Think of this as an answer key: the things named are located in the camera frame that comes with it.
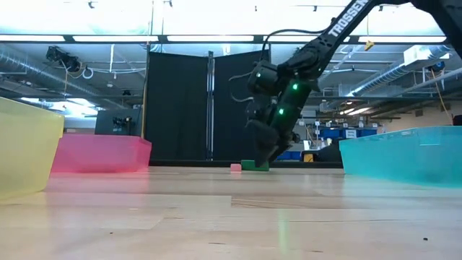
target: ceiling duct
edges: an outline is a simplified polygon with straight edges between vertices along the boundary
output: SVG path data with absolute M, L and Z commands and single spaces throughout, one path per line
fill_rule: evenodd
M 28 77 L 36 79 L 43 86 L 53 88 L 54 90 L 64 90 L 64 85 L 66 84 L 66 80 L 63 75 L 56 73 L 52 69 L 47 69 L 47 67 L 40 62 L 27 57 L 20 51 L 14 50 L 6 45 L 3 45 L 0 50 L 0 66 L 19 71 L 26 71 Z M 90 87 L 85 83 L 81 83 L 79 80 L 72 79 L 71 77 L 67 79 L 67 87 L 88 95 L 98 96 L 101 94 L 93 87 Z M 124 105 L 112 100 L 102 101 L 104 104 L 101 105 L 125 108 Z
M 353 86 L 352 91 L 345 96 L 359 97 L 365 93 L 376 90 L 402 76 L 405 76 L 417 69 L 425 68 L 436 64 L 453 49 L 446 45 L 415 45 L 404 52 L 404 58 L 391 64 L 377 74 Z M 334 109 L 341 104 L 341 101 L 331 102 L 328 108 Z

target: yellow plastic bin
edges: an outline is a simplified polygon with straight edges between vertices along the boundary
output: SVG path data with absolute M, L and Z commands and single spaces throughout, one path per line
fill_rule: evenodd
M 0 97 L 0 199 L 46 187 L 63 128 L 62 115 Z

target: pink block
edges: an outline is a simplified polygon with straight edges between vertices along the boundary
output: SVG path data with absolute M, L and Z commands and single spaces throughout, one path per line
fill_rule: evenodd
M 64 134 L 52 173 L 127 173 L 147 171 L 151 143 L 139 136 Z
M 232 172 L 238 172 L 242 170 L 242 166 L 238 163 L 232 163 L 230 167 L 230 171 Z

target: black backdrop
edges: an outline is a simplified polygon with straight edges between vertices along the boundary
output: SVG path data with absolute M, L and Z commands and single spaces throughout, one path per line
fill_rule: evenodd
M 230 89 L 236 98 L 246 98 L 247 77 L 236 79 L 235 75 L 251 72 L 253 62 L 260 58 L 261 52 L 251 52 L 215 58 L 214 80 L 214 160 L 255 159 L 252 134 L 245 129 L 248 103 L 236 103 L 230 97 Z M 259 98 L 269 102 L 269 98 Z
M 151 160 L 206 159 L 207 58 L 150 53 L 145 138 Z

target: robotic arm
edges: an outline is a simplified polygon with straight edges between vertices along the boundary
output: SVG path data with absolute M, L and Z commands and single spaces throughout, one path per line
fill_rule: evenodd
M 247 127 L 255 134 L 256 166 L 274 161 L 290 147 L 292 130 L 312 90 L 319 91 L 318 78 L 336 49 L 358 24 L 380 4 L 405 4 L 429 12 L 462 57 L 461 0 L 353 0 L 315 40 L 304 45 L 280 65 L 259 61 L 248 80 L 253 94 L 277 97 L 264 108 L 248 111 Z

